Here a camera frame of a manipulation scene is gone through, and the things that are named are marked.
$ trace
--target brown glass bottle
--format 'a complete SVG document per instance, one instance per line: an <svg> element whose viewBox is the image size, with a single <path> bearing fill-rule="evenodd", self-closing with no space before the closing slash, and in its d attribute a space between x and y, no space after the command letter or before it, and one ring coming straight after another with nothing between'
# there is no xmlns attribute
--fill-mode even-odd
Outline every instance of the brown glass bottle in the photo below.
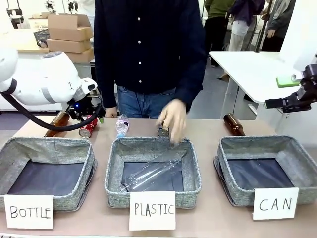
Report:
<svg viewBox="0 0 317 238"><path fill-rule="evenodd" d="M232 113L226 114L223 117L223 120L232 135L245 135L243 131L243 126Z"/></svg>
<svg viewBox="0 0 317 238"><path fill-rule="evenodd" d="M66 126L69 121L69 114L66 112L60 112L51 122L51 125ZM44 137L53 137L57 134L57 131L48 130Z"/></svg>

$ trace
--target gray jacket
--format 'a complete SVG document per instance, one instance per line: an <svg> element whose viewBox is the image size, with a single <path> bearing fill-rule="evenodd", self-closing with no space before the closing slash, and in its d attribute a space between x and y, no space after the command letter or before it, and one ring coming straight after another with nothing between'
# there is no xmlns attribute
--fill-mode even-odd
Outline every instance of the gray jacket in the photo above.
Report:
<svg viewBox="0 0 317 238"><path fill-rule="evenodd" d="M296 0L291 0L286 11L283 12L277 19L273 20L273 17L282 2L283 0L278 0L275 3L273 11L270 15L270 19L268 21L267 30L275 30L275 36L285 38L289 23L292 18Z"/></svg>

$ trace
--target black pants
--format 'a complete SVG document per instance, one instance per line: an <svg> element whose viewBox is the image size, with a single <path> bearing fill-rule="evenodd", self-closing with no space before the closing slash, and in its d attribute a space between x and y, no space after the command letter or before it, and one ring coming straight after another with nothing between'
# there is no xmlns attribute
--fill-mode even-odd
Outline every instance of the black pants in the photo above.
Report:
<svg viewBox="0 0 317 238"><path fill-rule="evenodd" d="M226 35L228 20L225 17L219 16L207 19L205 23L206 31L206 52L221 51L223 47L224 37ZM218 66L214 59L211 59L211 64Z"/></svg>
<svg viewBox="0 0 317 238"><path fill-rule="evenodd" d="M281 51L284 38L273 36L271 38L266 37L263 41L262 51Z"/></svg>

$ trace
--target green sponge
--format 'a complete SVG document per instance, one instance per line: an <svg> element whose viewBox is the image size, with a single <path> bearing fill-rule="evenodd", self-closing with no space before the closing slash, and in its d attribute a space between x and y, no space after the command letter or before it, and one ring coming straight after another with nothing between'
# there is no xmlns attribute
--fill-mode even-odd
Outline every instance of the green sponge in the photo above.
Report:
<svg viewBox="0 0 317 238"><path fill-rule="evenodd" d="M298 86L300 82L293 82L291 76L281 76L276 78L276 83L279 88L288 88Z"/></svg>

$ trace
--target fabric bin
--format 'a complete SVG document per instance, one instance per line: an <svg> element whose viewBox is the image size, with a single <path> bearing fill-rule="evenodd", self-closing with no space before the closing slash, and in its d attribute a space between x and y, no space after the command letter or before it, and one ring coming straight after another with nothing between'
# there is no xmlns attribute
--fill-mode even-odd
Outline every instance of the fabric bin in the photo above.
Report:
<svg viewBox="0 0 317 238"><path fill-rule="evenodd" d="M113 142L105 178L108 205L112 208L130 206L130 193L120 192L125 163L149 162L169 149L176 149L182 157L183 191L176 191L176 208L194 208L202 189L194 146L188 139L173 146L168 137L123 137Z"/></svg>
<svg viewBox="0 0 317 238"><path fill-rule="evenodd" d="M78 209L95 161L88 140L16 137L0 150L0 209L4 195L53 195L55 211Z"/></svg>
<svg viewBox="0 0 317 238"><path fill-rule="evenodd" d="M255 188L298 187L297 204L313 203L317 198L317 164L290 136L224 137L217 153L226 186L238 206L253 206ZM250 183L257 185L241 188Z"/></svg>

